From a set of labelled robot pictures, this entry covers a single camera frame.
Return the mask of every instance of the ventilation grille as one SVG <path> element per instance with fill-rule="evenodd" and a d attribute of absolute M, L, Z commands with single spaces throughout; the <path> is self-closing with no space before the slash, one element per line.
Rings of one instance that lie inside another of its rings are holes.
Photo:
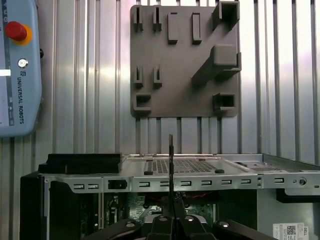
<path fill-rule="evenodd" d="M 198 161 L 195 159 L 175 159 L 174 172 L 175 173 L 209 173 L 214 171 L 216 168 L 206 161 Z M 158 174 L 167 174 L 169 172 L 169 161 L 168 160 L 153 160 L 147 161 L 147 171 Z"/>
<path fill-rule="evenodd" d="M 266 167 L 256 167 L 256 168 L 252 168 L 253 170 L 257 171 L 257 172 L 266 172 L 266 171 L 279 171 L 281 169 L 277 168 L 277 167 L 271 167 L 271 166 L 266 166 Z"/>

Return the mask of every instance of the universal robots logo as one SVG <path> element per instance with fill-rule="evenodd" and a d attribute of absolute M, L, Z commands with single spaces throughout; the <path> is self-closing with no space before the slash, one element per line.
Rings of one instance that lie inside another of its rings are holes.
<path fill-rule="evenodd" d="M 18 82 L 18 104 L 19 104 L 19 123 L 25 124 L 24 118 L 24 97 L 22 88 L 22 79 L 27 75 L 26 71 L 20 71 L 20 77 L 17 78 Z"/>

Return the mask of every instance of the metal screw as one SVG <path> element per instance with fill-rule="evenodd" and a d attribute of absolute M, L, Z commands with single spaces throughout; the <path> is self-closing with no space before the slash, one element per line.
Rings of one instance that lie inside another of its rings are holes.
<path fill-rule="evenodd" d="M 126 225 L 127 228 L 133 228 L 134 226 L 135 224 L 132 222 L 128 222 L 128 224 Z"/>
<path fill-rule="evenodd" d="M 194 220 L 192 216 L 186 216 L 185 219 L 188 220 L 189 222 L 192 222 Z"/>
<path fill-rule="evenodd" d="M 220 225 L 221 227 L 224 227 L 224 228 L 229 227 L 229 223 L 227 223 L 227 222 L 225 222 L 225 221 L 219 222 L 219 225 Z"/>
<path fill-rule="evenodd" d="M 26 66 L 28 66 L 28 61 L 27 61 L 27 59 L 21 58 L 21 59 L 18 61 L 18 66 L 19 66 L 21 69 L 24 69 Z"/>

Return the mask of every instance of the rectangular cutout slot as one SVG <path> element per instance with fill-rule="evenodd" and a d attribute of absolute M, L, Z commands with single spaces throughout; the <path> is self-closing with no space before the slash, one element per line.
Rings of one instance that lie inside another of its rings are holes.
<path fill-rule="evenodd" d="M 231 185 L 232 181 L 231 180 L 222 180 L 221 185 Z"/>
<path fill-rule="evenodd" d="M 181 186 L 182 187 L 191 186 L 191 181 L 181 181 Z"/>
<path fill-rule="evenodd" d="M 160 187 L 169 187 L 169 182 L 168 181 L 161 181 Z"/>
<path fill-rule="evenodd" d="M 274 183 L 275 184 L 283 184 L 285 182 L 284 178 L 275 178 Z"/>
<path fill-rule="evenodd" d="M 241 179 L 241 184 L 251 184 L 250 179 Z"/>
<path fill-rule="evenodd" d="M 99 185 L 98 184 L 88 184 L 88 189 L 98 189 Z"/>
<path fill-rule="evenodd" d="M 201 186 L 211 186 L 212 185 L 212 181 L 201 181 Z"/>
<path fill-rule="evenodd" d="M 141 182 L 139 182 L 139 187 L 140 188 L 148 188 L 148 187 L 150 187 L 150 182 L 149 181 L 141 181 Z"/>
<path fill-rule="evenodd" d="M 73 184 L 73 189 L 85 189 L 84 184 Z"/>

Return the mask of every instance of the square bracket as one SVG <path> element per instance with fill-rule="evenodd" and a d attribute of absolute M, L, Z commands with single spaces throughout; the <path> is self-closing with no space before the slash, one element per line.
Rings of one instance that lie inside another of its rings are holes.
<path fill-rule="evenodd" d="M 234 94 L 218 93 L 212 96 L 213 112 L 220 117 L 225 117 L 236 110 L 236 98 Z"/>

